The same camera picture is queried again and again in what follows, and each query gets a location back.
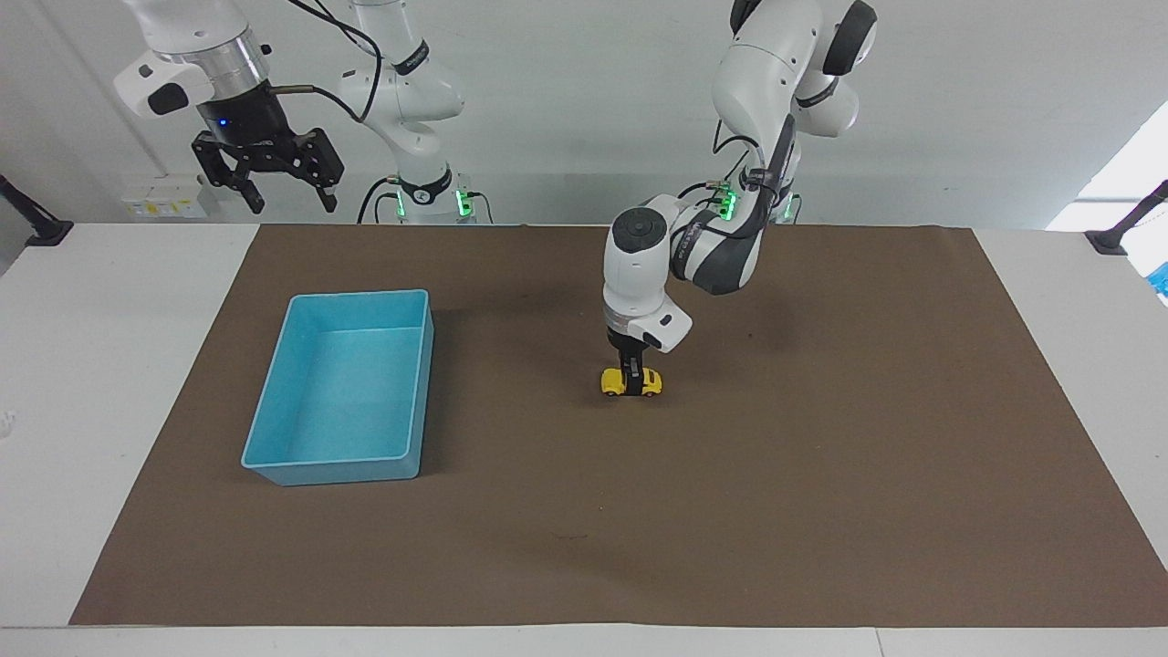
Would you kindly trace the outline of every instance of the blue plastic bin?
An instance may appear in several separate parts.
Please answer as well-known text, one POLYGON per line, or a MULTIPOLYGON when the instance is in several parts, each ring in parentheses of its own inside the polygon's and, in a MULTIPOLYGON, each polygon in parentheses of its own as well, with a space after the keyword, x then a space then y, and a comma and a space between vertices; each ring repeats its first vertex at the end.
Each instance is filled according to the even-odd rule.
POLYGON ((1152 283, 1152 286, 1157 292, 1168 297, 1168 262, 1161 264, 1160 269, 1148 275, 1148 283, 1152 283))
POLYGON ((294 297, 243 466, 281 486, 416 477, 432 348, 425 290, 294 297))

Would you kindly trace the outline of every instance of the cable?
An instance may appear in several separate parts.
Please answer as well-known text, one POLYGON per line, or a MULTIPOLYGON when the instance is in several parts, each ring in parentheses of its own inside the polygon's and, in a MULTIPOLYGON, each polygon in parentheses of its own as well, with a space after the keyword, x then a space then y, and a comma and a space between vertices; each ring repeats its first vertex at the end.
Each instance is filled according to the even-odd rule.
POLYGON ((489 221, 491 224, 494 226, 495 215, 494 213, 491 212, 491 199, 488 199, 487 195, 484 194, 482 192, 468 192, 466 194, 467 199, 478 199, 479 196, 482 196, 482 201, 487 203, 487 221, 489 221))
POLYGON ((1160 214, 1157 214, 1155 216, 1141 219, 1139 223, 1136 223, 1135 226, 1132 227, 1132 230, 1135 230, 1136 228, 1142 228, 1142 227, 1152 223, 1153 221, 1159 220, 1164 214, 1168 214, 1168 209, 1160 210, 1160 214))
POLYGON ((742 152, 742 157, 738 158, 738 161, 736 161, 734 164, 734 166, 730 167, 730 171, 728 171, 724 177, 722 177, 722 181, 723 182, 730 180, 730 177, 734 175, 734 172, 738 171, 738 167, 742 166, 743 160, 745 160, 746 155, 749 155, 749 154, 750 154, 750 151, 743 151, 742 152))
MULTIPOLYGON (((318 7, 320 7, 320 11, 321 11, 321 12, 325 12, 325 13, 326 13, 326 14, 328 15, 328 18, 333 19, 334 21, 335 21, 335 20, 338 20, 338 19, 336 19, 336 15, 335 15, 335 14, 333 14, 332 12, 329 12, 329 11, 328 11, 328 7, 326 7, 326 6, 325 6, 325 4, 324 4, 324 2, 321 2, 321 0, 315 0, 315 2, 317 2, 317 6, 318 6, 318 7)), ((353 35, 352 35, 352 34, 349 34, 349 33, 345 32, 343 29, 341 30, 341 34, 343 34, 343 35, 345 35, 345 39, 348 39, 348 40, 349 40, 349 43, 353 43, 353 44, 354 44, 354 46, 356 46, 357 48, 360 48, 360 47, 361 47, 361 44, 360 44, 360 43, 357 43, 357 40, 356 40, 356 39, 353 39, 353 35)))
POLYGON ((799 201, 799 206, 795 208, 795 217, 791 221, 791 226, 799 226, 799 215, 802 214, 802 196, 799 194, 791 195, 791 202, 799 201))
POLYGON ((384 65, 384 62, 385 62, 384 56, 382 56, 382 54, 381 54, 381 47, 378 47, 377 42, 374 41, 373 39, 370 39, 368 34, 361 32, 360 29, 357 29, 357 28, 355 28, 355 27, 353 27, 353 26, 350 26, 348 23, 345 23, 345 22, 341 22, 341 21, 336 20, 335 18, 333 18, 327 12, 322 13, 322 12, 320 12, 318 9, 313 9, 308 5, 305 5, 301 0, 287 0, 287 1, 291 2, 292 5, 299 7, 300 9, 303 9, 303 11, 312 14, 313 16, 317 16, 318 19, 320 19, 320 20, 322 20, 322 21, 332 25, 333 27, 340 29, 341 32, 346 33, 347 35, 352 34, 352 35, 361 39, 362 41, 364 41, 366 43, 368 43, 373 48, 374 57, 377 58, 377 64, 374 67, 374 71, 373 71, 373 87, 369 88, 369 99, 366 101, 364 110, 361 111, 361 117, 357 118, 359 123, 363 123, 364 119, 369 118, 369 110, 373 109, 373 102, 377 97, 377 85, 381 84, 381 68, 382 68, 382 65, 384 65))
POLYGON ((329 101, 340 105, 341 109, 349 115, 349 118, 352 118, 357 123, 361 123, 361 117, 359 117, 357 113, 353 111, 353 108, 348 106, 348 104, 346 104, 345 101, 338 98, 332 91, 327 91, 325 89, 321 89, 312 84, 285 84, 281 87, 272 87, 272 94, 277 96, 291 96, 294 94, 319 94, 325 98, 328 98, 329 101))
MULTIPOLYGON (((384 199, 396 199, 396 198, 397 198, 397 192, 385 192, 381 196, 377 196, 377 200, 373 202, 373 221, 374 221, 374 223, 381 223, 381 202, 384 199)), ((402 217, 401 216, 397 217, 397 222, 398 223, 402 222, 402 217)))
MULTIPOLYGON (((710 228, 709 224, 703 224, 702 226, 702 230, 709 230, 710 233, 714 233, 715 235, 719 235, 719 236, 725 237, 728 240, 752 240, 752 238, 755 238, 756 235, 758 235, 759 233, 762 233, 766 228, 766 222, 767 222, 767 216, 770 215, 770 209, 774 209, 773 207, 770 207, 769 210, 767 210, 767 213, 765 215, 758 215, 758 213, 757 213, 758 205, 757 203, 759 203, 759 202, 764 202, 764 203, 769 202, 769 201, 764 201, 763 200, 763 192, 762 191, 766 189, 767 192, 770 192, 771 194, 773 194, 776 198, 778 198, 778 192, 776 192, 774 188, 771 187, 770 185, 762 185, 762 184, 757 184, 757 182, 755 182, 753 185, 756 185, 756 186, 759 187, 758 196, 755 200, 755 203, 756 203, 755 210, 756 212, 752 213, 750 215, 750 217, 742 226, 738 227, 738 230, 743 230, 744 228, 748 228, 750 226, 750 222, 752 220, 756 221, 757 227, 755 227, 752 229, 749 229, 746 231, 746 234, 744 234, 744 235, 738 235, 737 234, 738 230, 736 230, 735 233, 726 233, 724 230, 718 230, 717 228, 710 228), (760 216, 760 221, 756 220, 755 219, 756 216, 760 216)), ((718 200, 717 196, 710 196, 709 199, 705 199, 704 201, 701 201, 701 202, 705 203, 707 207, 709 207, 709 203, 711 203, 711 202, 714 202, 716 200, 718 200)))
POLYGON ((689 187, 686 187, 686 189, 683 189, 681 194, 677 194, 677 198, 679 199, 684 199, 686 194, 690 194, 693 192, 696 192, 696 191, 701 189, 702 187, 705 187, 705 181, 704 180, 701 181, 701 182, 695 182, 695 184, 690 185, 689 187))
POLYGON ((723 143, 718 144, 717 146, 715 146, 714 147, 714 154, 716 155, 716 154, 721 153, 722 148, 724 148, 726 146, 726 144, 732 144, 735 141, 745 141, 745 143, 750 144, 751 146, 753 146, 756 148, 759 147, 758 146, 758 141, 755 141, 750 137, 746 137, 745 134, 735 134, 734 137, 726 137, 725 141, 723 141, 723 143))
POLYGON ((378 178, 377 181, 374 182, 371 187, 369 187, 369 191, 366 192, 364 200, 361 201, 361 209, 357 210, 357 226, 360 226, 364 221, 364 210, 366 208, 369 207, 369 201, 373 200, 373 195, 377 191, 377 188, 381 187, 382 185, 392 185, 396 181, 397 181, 396 178, 378 178))

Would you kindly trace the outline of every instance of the white table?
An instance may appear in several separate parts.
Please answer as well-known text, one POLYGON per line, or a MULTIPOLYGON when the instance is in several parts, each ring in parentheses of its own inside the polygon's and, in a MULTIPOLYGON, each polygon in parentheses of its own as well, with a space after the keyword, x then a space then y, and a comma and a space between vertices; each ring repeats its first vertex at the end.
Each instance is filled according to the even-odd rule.
MULTIPOLYGON (((0 277, 0 655, 1168 655, 1168 629, 65 628, 255 233, 83 224, 0 277)), ((978 237, 1164 561, 1168 309, 1079 235, 978 237)))

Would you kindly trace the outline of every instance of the black cable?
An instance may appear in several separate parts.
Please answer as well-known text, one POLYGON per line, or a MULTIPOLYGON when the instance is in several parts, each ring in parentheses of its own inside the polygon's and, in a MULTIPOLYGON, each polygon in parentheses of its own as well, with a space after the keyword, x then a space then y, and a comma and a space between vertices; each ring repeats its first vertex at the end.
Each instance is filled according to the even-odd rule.
POLYGON ((686 198, 686 194, 689 194, 689 193, 693 193, 693 192, 696 192, 696 191, 701 189, 702 187, 705 187, 705 181, 704 181, 704 180, 703 180, 703 181, 701 181, 701 182, 695 182, 695 184, 690 185, 689 187, 686 187, 686 188, 684 188, 684 189, 683 189, 683 191, 681 192, 681 194, 677 194, 677 198, 679 198, 679 199, 684 199, 684 198, 686 198))
POLYGON ((479 196, 482 196, 482 201, 487 203, 487 221, 489 221, 491 224, 494 226, 495 215, 494 213, 491 212, 491 199, 488 199, 487 195, 484 194, 482 192, 467 192, 466 194, 467 199, 478 199, 479 196))
POLYGON ((378 47, 377 42, 370 39, 368 34, 361 32, 360 29, 348 23, 336 20, 328 13, 322 13, 318 9, 313 9, 308 5, 305 5, 301 0, 287 0, 287 1, 299 7, 300 9, 312 14, 313 16, 317 16, 318 19, 332 25, 333 27, 340 29, 341 32, 346 34, 352 34, 353 36, 361 39, 362 41, 368 43, 370 48, 373 48, 374 57, 376 57, 377 60, 377 64, 374 67, 373 71, 373 87, 369 88, 369 99, 366 101, 364 110, 361 111, 361 117, 357 119, 357 122, 364 122, 364 119, 369 118, 369 110, 373 109, 373 102, 377 97, 377 85, 381 83, 381 68, 385 62, 385 58, 381 54, 381 47, 378 47))
MULTIPOLYGON (((772 194, 777 195, 777 193, 774 192, 774 189, 772 187, 767 186, 767 185, 759 185, 759 187, 762 187, 763 189, 766 189, 767 192, 771 192, 772 194)), ((712 203, 714 201, 717 201, 717 200, 719 200, 719 196, 717 194, 715 194, 714 196, 710 196, 709 199, 701 200, 701 201, 698 201, 698 202, 696 202, 694 205, 695 206, 700 206, 700 205, 704 203, 707 206, 707 208, 708 208, 710 203, 712 203)), ((802 199, 799 199, 799 212, 802 212, 802 199)), ((799 215, 797 213, 795 214, 795 222, 798 222, 798 221, 799 221, 799 215)), ((721 229, 711 227, 709 223, 702 223, 701 230, 705 230, 705 231, 712 233, 712 234, 718 235, 721 237, 724 237, 726 240, 741 241, 741 240, 753 240, 759 233, 762 233, 763 228, 765 228, 765 227, 766 227, 766 222, 764 221, 757 230, 751 230, 746 235, 737 235, 735 233, 726 233, 725 230, 721 230, 721 229)), ((683 226, 683 227, 677 228, 676 230, 674 230, 673 234, 669 235, 669 242, 672 243, 674 240, 677 238, 679 234, 681 234, 682 231, 687 230, 688 228, 689 228, 688 226, 683 226)))
POLYGON ((802 214, 802 196, 800 196, 799 194, 792 195, 791 202, 793 203, 795 201, 799 201, 799 206, 795 208, 795 216, 791 221, 791 226, 799 226, 799 215, 802 214))
POLYGON ((361 117, 359 117, 357 113, 353 111, 353 108, 348 106, 348 104, 346 104, 345 101, 338 98, 336 95, 334 95, 332 91, 321 89, 312 84, 285 84, 281 87, 272 87, 272 94, 277 96, 290 96, 293 94, 319 94, 325 98, 328 98, 329 101, 340 105, 341 109, 349 115, 349 118, 352 118, 357 123, 361 123, 361 117))
MULTIPOLYGON (((325 6, 325 4, 324 4, 324 2, 321 2, 321 0, 315 0, 315 2, 317 2, 317 6, 318 6, 318 7, 320 7, 320 11, 321 11, 321 12, 325 12, 326 14, 328 14, 328 18, 333 19, 334 21, 335 21, 335 20, 338 20, 338 19, 336 19, 336 14, 334 14, 334 13, 329 12, 329 11, 328 11, 328 7, 326 7, 326 6, 325 6)), ((360 43, 357 43, 357 40, 356 40, 356 39, 353 39, 353 35, 350 35, 349 33, 347 33, 347 32, 345 32, 345 30, 342 29, 342 30, 341 30, 341 34, 343 34, 343 35, 345 35, 345 39, 348 39, 348 40, 349 40, 349 43, 353 43, 353 44, 354 44, 354 46, 356 46, 357 48, 360 48, 360 47, 361 47, 361 44, 360 44, 360 43)))
POLYGON ((363 201, 361 201, 361 209, 357 210, 357 226, 360 226, 364 221, 364 210, 366 208, 369 207, 369 201, 373 200, 374 193, 382 185, 389 185, 391 180, 392 179, 390 178, 378 178, 377 181, 374 182, 371 187, 369 187, 369 191, 366 192, 366 198, 363 201))
POLYGON ((750 151, 743 151, 742 152, 742 157, 738 158, 738 161, 736 161, 734 164, 734 166, 730 167, 730 171, 728 171, 726 174, 722 177, 722 181, 723 182, 726 181, 726 180, 730 180, 730 177, 734 175, 734 172, 738 171, 738 167, 742 166, 743 160, 745 160, 746 155, 749 155, 749 154, 750 154, 750 151))
POLYGON ((756 148, 758 147, 758 141, 755 141, 750 137, 746 137, 745 134, 735 134, 734 137, 726 137, 725 141, 723 141, 723 143, 718 144, 717 146, 715 146, 714 147, 714 154, 716 155, 716 154, 721 153, 722 148, 724 148, 726 146, 726 144, 734 144, 735 141, 745 141, 745 143, 750 144, 751 146, 753 146, 756 148))
MULTIPOLYGON (((385 199, 396 199, 397 192, 385 192, 377 200, 373 202, 373 221, 374 223, 381 223, 381 202, 385 199)), ((402 217, 397 217, 398 223, 401 223, 402 217)))
MULTIPOLYGON (((773 187, 771 187, 769 185, 759 185, 757 182, 755 185, 757 185, 760 188, 760 191, 758 193, 758 198, 755 201, 756 203, 758 203, 758 202, 765 202, 765 201, 763 201, 763 192, 762 192, 762 189, 766 189, 767 192, 770 192, 771 194, 773 194, 774 198, 778 198, 778 192, 776 192, 773 187)), ((705 199, 704 201, 701 201, 701 202, 707 203, 707 206, 709 206, 709 203, 711 203, 711 202, 714 202, 716 200, 718 200, 717 196, 710 196, 709 199, 705 199)), ((755 216, 757 216, 757 215, 752 214, 750 219, 752 220, 752 219, 755 219, 755 216)), ((748 220, 746 223, 743 223, 738 228, 738 230, 742 230, 749 223, 750 223, 750 220, 748 220)), ((755 228, 752 230, 749 230, 745 235, 737 235, 736 234, 737 231, 735 231, 735 233, 726 233, 725 230, 718 230, 717 228, 710 228, 709 224, 703 224, 702 226, 702 230, 709 230, 710 233, 714 233, 715 235, 719 235, 719 236, 725 237, 728 240, 752 240, 756 235, 758 235, 759 233, 762 233, 764 228, 766 228, 766 217, 765 216, 763 217, 762 222, 758 223, 757 228, 755 228)))

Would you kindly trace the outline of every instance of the yellow toy car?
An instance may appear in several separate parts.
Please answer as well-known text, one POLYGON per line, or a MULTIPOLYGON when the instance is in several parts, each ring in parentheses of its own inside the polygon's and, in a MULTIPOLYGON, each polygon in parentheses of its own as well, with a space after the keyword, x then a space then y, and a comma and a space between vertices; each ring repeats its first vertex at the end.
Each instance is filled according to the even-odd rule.
POLYGON ((625 382, 624 373, 616 368, 609 368, 604 371, 600 376, 600 392, 609 395, 610 397, 616 396, 646 396, 652 397, 661 394, 661 375, 656 373, 655 369, 649 369, 646 367, 644 371, 645 376, 641 381, 640 392, 632 390, 625 382))

